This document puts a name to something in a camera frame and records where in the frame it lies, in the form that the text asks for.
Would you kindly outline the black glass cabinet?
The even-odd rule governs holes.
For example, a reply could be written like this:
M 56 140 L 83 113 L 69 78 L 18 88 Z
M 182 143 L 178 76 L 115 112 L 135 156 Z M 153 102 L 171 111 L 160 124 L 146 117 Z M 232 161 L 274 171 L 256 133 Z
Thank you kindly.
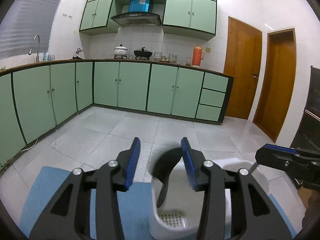
M 291 143 L 292 148 L 319 152 L 319 115 L 320 115 L 320 70 L 311 66 L 310 86 L 306 106 L 298 128 Z

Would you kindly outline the green upper cabinets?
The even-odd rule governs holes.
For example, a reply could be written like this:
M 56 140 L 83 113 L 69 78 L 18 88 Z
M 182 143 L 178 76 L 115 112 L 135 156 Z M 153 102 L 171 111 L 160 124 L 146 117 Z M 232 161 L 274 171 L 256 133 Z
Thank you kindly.
M 216 35 L 216 22 L 217 0 L 87 0 L 79 30 L 95 35 L 160 26 L 166 34 L 208 41 Z

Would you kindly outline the grey window blind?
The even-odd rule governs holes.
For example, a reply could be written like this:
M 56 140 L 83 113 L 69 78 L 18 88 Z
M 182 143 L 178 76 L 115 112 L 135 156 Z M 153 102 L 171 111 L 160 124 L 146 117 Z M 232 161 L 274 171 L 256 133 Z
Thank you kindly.
M 1 59 L 44 53 L 60 0 L 15 0 L 1 22 Z

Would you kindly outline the green cabinets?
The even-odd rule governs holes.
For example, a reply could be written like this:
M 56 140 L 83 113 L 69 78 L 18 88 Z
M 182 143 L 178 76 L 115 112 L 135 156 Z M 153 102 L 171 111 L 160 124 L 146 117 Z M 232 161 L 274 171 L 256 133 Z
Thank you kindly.
M 216 22 L 217 0 L 87 0 L 79 30 L 95 35 L 160 26 L 166 34 L 208 41 L 216 35 Z
M 93 105 L 221 124 L 233 77 L 140 60 L 66 60 L 1 71 L 1 164 Z

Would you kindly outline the black wok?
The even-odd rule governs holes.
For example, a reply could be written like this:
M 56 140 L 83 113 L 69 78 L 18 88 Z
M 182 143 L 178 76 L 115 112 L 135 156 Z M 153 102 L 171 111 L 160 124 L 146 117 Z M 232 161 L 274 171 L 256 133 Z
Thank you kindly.
M 145 47 L 134 50 L 134 55 L 136 60 L 148 60 L 153 55 L 153 52 L 146 50 Z

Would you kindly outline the blue table mat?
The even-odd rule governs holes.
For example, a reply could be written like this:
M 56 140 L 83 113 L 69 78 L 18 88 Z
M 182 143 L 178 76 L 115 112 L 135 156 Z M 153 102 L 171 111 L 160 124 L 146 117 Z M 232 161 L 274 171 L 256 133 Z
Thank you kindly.
M 38 175 L 20 229 L 31 239 L 293 239 L 296 232 L 278 202 L 244 167 L 227 171 L 210 160 L 204 191 L 170 174 L 165 202 L 153 183 L 116 190 L 117 161 L 100 169 Z

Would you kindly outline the black range hood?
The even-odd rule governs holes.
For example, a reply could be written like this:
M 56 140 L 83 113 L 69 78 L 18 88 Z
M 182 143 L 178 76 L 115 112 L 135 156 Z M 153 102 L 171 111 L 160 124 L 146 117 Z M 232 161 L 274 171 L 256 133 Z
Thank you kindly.
M 111 19 L 122 27 L 134 25 L 162 25 L 160 16 L 151 12 L 127 12 L 113 16 Z

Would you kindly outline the orange thermos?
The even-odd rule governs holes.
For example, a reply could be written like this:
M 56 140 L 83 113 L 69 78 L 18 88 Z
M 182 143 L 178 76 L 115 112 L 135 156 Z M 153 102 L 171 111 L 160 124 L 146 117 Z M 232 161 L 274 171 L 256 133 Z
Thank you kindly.
M 204 52 L 199 44 L 193 49 L 193 58 L 191 65 L 193 67 L 200 67 L 201 61 L 204 59 Z

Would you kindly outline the white cooking pot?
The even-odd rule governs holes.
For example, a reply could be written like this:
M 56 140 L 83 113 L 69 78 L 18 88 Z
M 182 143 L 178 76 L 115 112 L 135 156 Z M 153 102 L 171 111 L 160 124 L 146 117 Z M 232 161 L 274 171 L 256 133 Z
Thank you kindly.
M 114 59 L 127 59 L 128 49 L 120 44 L 114 49 Z

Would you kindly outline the green lower cabinets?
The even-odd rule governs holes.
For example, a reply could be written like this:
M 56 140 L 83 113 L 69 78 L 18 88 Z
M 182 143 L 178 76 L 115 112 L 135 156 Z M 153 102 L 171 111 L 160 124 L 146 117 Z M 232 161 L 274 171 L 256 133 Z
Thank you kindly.
M 221 124 L 233 77 L 140 60 L 66 60 L 1 71 L 1 164 L 93 105 Z

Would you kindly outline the black ladle spoon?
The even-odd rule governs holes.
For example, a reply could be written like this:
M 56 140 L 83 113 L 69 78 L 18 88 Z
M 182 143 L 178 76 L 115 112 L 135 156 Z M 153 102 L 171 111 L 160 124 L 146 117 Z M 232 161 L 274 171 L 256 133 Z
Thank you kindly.
M 174 167 L 179 163 L 181 157 L 182 148 L 172 148 L 168 151 L 163 152 L 153 166 L 151 175 L 157 178 L 162 183 L 162 187 L 156 203 L 157 208 L 160 208 L 165 202 L 168 192 L 170 174 L 173 171 Z

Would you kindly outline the brown wooden door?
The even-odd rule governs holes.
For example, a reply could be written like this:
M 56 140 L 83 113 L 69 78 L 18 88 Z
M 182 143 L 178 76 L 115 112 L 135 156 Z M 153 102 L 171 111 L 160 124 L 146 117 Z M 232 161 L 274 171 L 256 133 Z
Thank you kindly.
M 263 34 L 232 17 L 223 72 L 234 77 L 226 115 L 248 119 L 255 97 L 261 66 Z
M 274 142 L 291 102 L 296 54 L 295 29 L 268 33 L 264 80 L 253 122 Z

